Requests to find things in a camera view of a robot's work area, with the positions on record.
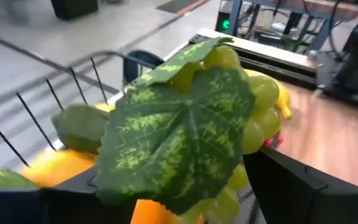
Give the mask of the blue-grey metal table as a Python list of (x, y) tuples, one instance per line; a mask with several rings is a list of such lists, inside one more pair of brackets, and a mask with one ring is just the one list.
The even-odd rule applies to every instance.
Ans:
[(237, 34), (238, 23), (242, 19), (240, 10), (244, 1), (251, 2), (247, 16), (252, 14), (249, 30), (252, 30), (260, 6), (273, 7), (276, 12), (280, 8), (290, 11), (292, 14), (306, 14), (308, 16), (303, 29), (301, 30), (297, 43), (293, 50), (296, 50), (302, 44), (303, 38), (308, 31), (308, 27), (313, 19), (321, 19), (323, 24), (321, 29), (311, 45), (315, 49), (321, 48), (333, 25), (336, 21), (349, 21), (358, 16), (358, 0), (232, 0), (232, 9), (230, 13), (230, 25), (227, 33), (230, 35)]

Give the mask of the bright red chili pepper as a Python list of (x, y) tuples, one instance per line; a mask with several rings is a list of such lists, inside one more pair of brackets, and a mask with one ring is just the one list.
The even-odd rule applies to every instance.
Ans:
[(280, 133), (277, 133), (271, 139), (264, 141), (264, 145), (272, 149), (276, 149), (283, 142), (283, 137)]

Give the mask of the small yellow banana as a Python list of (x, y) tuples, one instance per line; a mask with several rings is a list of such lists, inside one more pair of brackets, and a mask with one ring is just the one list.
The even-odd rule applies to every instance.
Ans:
[(291, 98), (286, 87), (282, 85), (278, 80), (262, 72), (249, 70), (249, 69), (244, 69), (244, 71), (246, 72), (246, 74), (248, 74), (249, 77), (266, 77), (271, 79), (273, 82), (275, 82), (275, 84), (278, 86), (279, 89), (279, 96), (278, 99), (275, 101), (275, 107), (281, 111), (285, 119), (290, 120), (292, 118), (292, 112), (290, 109)]

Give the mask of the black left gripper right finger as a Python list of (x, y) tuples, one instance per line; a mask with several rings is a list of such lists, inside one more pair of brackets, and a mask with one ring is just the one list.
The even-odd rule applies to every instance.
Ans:
[(311, 224), (314, 196), (327, 183), (313, 177), (306, 164), (269, 147), (243, 160), (268, 224)]

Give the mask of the green grape bunch with leaf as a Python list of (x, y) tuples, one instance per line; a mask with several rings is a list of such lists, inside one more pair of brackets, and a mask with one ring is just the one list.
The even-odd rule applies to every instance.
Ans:
[(230, 37), (191, 45), (127, 90), (105, 126), (95, 184), (106, 204), (161, 203), (180, 224), (229, 224), (242, 156), (278, 133), (276, 83), (249, 77)]

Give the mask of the black box with green lights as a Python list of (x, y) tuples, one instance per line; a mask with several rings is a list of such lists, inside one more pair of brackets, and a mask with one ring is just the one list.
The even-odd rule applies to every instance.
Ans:
[(229, 12), (218, 12), (218, 17), (216, 21), (215, 31), (226, 33), (230, 25), (230, 13)]

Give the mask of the orange mango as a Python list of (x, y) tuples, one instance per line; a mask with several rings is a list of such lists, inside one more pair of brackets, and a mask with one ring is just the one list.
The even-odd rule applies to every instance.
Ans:
[(200, 215), (193, 223), (185, 223), (183, 219), (166, 210), (163, 205), (142, 199), (136, 202), (131, 224), (204, 224), (204, 218)]
[(47, 151), (37, 156), (21, 175), (39, 187), (54, 187), (94, 166), (96, 156), (74, 150)]

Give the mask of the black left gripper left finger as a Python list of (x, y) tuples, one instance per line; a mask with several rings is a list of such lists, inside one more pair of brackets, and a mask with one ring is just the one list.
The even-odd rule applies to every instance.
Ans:
[(44, 189), (43, 199), (48, 224), (130, 224), (135, 202), (104, 205), (96, 196), (93, 179), (96, 168), (69, 178), (55, 187)]

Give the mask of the black cabinet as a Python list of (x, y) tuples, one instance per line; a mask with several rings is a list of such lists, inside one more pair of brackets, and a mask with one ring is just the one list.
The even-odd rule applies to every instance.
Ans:
[(98, 11), (98, 0), (50, 0), (55, 16), (70, 21)]

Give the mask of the green avocado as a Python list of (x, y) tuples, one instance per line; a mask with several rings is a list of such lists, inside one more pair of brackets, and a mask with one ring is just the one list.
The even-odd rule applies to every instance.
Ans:
[(94, 106), (74, 104), (52, 116), (59, 140), (69, 149), (87, 154), (99, 154), (104, 125), (109, 112)]

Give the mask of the black clamp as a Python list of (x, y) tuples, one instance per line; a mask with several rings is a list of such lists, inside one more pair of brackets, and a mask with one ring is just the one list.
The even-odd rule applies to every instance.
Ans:
[(164, 59), (146, 50), (132, 50), (127, 53), (127, 56), (135, 58), (136, 60), (128, 58), (123, 60), (123, 75), (126, 83), (134, 81), (142, 74), (142, 67), (144, 67), (144, 65), (140, 64), (140, 61), (151, 65), (151, 67), (146, 66), (146, 68), (151, 69), (154, 69), (165, 62)]

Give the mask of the dark floor mat striped edge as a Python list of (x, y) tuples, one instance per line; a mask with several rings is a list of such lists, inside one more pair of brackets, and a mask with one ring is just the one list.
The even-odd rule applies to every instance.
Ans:
[(209, 0), (171, 0), (157, 7), (160, 11), (169, 12), (177, 15), (184, 15), (191, 12)]

